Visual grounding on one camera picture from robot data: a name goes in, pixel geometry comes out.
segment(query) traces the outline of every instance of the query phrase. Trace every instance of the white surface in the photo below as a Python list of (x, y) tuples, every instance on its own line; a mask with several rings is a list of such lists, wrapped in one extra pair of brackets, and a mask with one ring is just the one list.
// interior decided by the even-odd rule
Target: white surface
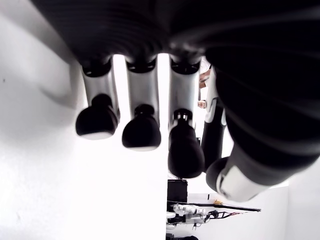
[[(191, 198), (197, 201), (195, 195), (201, 196), (202, 194), (192, 194)], [(167, 230), (167, 232), (174, 234), (175, 237), (193, 235), (199, 240), (284, 240), (288, 205), (287, 187), (269, 189), (245, 203), (234, 203), (231, 201), (226, 203), (258, 208), (262, 209), (262, 211), (235, 215), (220, 220), (212, 219), (196, 230), (192, 230), (192, 225), (177, 225), (174, 230)]]
[[(159, 57), (162, 144), (140, 153), (121, 144), (130, 120), (123, 57), (115, 57), (121, 123), (112, 138), (90, 141), (75, 132), (84, 84), (58, 35), (25, 0), (1, 0), (0, 32), (0, 240), (163, 239), (168, 56)], [(152, 222), (114, 217), (142, 200)]]
[(293, 176), (288, 188), (285, 240), (315, 240), (320, 235), (320, 160)]

